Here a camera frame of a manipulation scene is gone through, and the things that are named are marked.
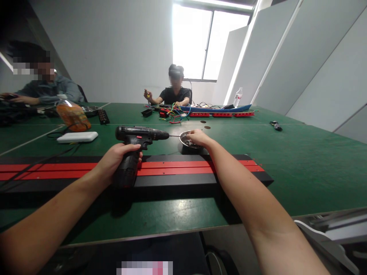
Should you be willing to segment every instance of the gray jacket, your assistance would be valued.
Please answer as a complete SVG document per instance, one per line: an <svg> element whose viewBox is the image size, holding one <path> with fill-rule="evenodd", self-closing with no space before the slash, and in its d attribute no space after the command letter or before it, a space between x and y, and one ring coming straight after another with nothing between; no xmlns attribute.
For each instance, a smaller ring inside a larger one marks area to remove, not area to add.
<svg viewBox="0 0 367 275"><path fill-rule="evenodd" d="M16 92L18 95L39 98L43 104L52 104L59 101L58 94L66 94L72 102L84 102L84 97L78 86L70 79L55 74L55 80L48 83L46 80L33 80L22 90Z"/></svg>

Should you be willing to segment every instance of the white power bank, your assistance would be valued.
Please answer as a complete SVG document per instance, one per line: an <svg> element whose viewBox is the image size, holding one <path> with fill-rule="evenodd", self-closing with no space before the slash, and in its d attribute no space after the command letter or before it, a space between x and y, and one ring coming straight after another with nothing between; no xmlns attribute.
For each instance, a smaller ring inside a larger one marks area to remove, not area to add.
<svg viewBox="0 0 367 275"><path fill-rule="evenodd" d="M97 132L67 133L57 139L59 143L91 142L98 137Z"/></svg>

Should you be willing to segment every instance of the black shirt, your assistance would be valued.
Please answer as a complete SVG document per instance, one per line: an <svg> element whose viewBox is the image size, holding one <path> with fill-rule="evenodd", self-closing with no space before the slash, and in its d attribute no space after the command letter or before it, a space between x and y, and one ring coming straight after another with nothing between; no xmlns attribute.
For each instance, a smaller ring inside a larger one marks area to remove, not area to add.
<svg viewBox="0 0 367 275"><path fill-rule="evenodd" d="M165 88L160 97L164 100L164 104L173 104L175 102L181 102L188 97L190 99L189 103L191 104L191 89L181 87L179 94L176 96L173 88Z"/></svg>

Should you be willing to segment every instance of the red connector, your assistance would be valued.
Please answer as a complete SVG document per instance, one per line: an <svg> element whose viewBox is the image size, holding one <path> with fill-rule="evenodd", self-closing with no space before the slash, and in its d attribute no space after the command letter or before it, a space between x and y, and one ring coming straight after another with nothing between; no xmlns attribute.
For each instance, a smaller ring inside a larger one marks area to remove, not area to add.
<svg viewBox="0 0 367 275"><path fill-rule="evenodd" d="M232 117L232 113L213 113L213 117Z"/></svg>
<svg viewBox="0 0 367 275"><path fill-rule="evenodd" d="M246 113L236 113L233 114L235 117L242 117L242 116L253 116L255 115L255 112L246 112Z"/></svg>
<svg viewBox="0 0 367 275"><path fill-rule="evenodd" d="M190 117L210 117L209 113L191 113Z"/></svg>
<svg viewBox="0 0 367 275"><path fill-rule="evenodd" d="M163 118L167 118L167 117L169 117L168 112L169 112L169 110L168 110L168 109L162 108L162 109L159 111L159 116L160 116L160 117L163 117Z"/></svg>

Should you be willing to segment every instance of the window frame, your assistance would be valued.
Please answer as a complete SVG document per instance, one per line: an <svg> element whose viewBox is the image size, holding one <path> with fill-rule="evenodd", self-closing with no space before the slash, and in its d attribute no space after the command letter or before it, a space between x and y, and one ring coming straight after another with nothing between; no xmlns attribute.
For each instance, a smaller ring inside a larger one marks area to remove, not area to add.
<svg viewBox="0 0 367 275"><path fill-rule="evenodd" d="M249 25L250 22L251 22L252 16L253 16L254 9L252 9L252 10L243 10L243 9L238 9L238 8L234 8L234 7L223 7L223 6L212 5L212 4L208 4L208 3L204 3L204 2L187 2L185 0L174 0L174 4L179 4L180 6L183 6L183 7L186 7L186 8L194 8L194 9L211 11L210 26L209 26L209 31L208 31L208 38L206 40L205 56L204 56L203 69L201 71L201 79L184 78L183 80L184 81L193 81L193 82L214 82L214 83L216 83L217 80L204 79L206 58L207 58L207 55L208 55L208 50L209 50L209 45L210 45L210 35L211 35L211 28L213 26L214 12L215 11L222 11L222 12L227 12L227 13L247 15L247 16L249 16L247 25Z"/></svg>

